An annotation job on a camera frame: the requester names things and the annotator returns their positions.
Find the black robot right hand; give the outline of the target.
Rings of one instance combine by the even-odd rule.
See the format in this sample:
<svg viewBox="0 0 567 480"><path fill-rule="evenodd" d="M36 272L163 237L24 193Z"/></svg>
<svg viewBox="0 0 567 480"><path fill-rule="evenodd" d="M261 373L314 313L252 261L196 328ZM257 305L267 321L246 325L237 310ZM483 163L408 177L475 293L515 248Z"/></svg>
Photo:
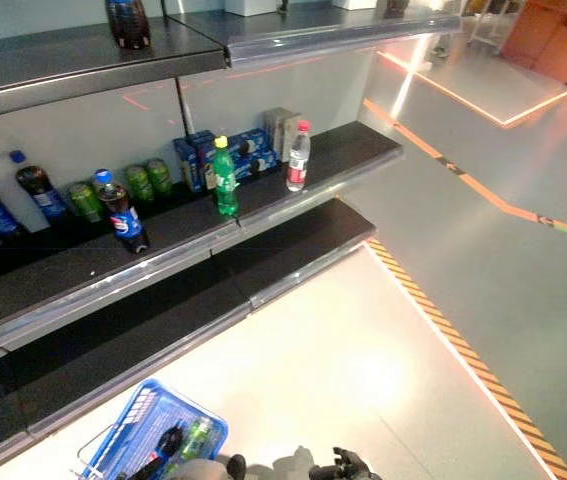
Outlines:
<svg viewBox="0 0 567 480"><path fill-rule="evenodd" d="M334 464L312 466L308 471L310 480L380 480L368 465L353 451L334 447Z"/></svg>

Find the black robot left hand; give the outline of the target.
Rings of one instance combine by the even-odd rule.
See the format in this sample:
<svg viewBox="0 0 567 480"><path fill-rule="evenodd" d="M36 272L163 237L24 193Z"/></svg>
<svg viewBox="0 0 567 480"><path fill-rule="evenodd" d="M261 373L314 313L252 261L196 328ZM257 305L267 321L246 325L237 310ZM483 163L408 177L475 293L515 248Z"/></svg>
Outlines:
<svg viewBox="0 0 567 480"><path fill-rule="evenodd" d="M142 479L155 479L165 469L169 461L175 456L172 454L157 454L151 455L150 461L141 467L139 470L132 474L120 472L116 480L142 480Z"/></svg>

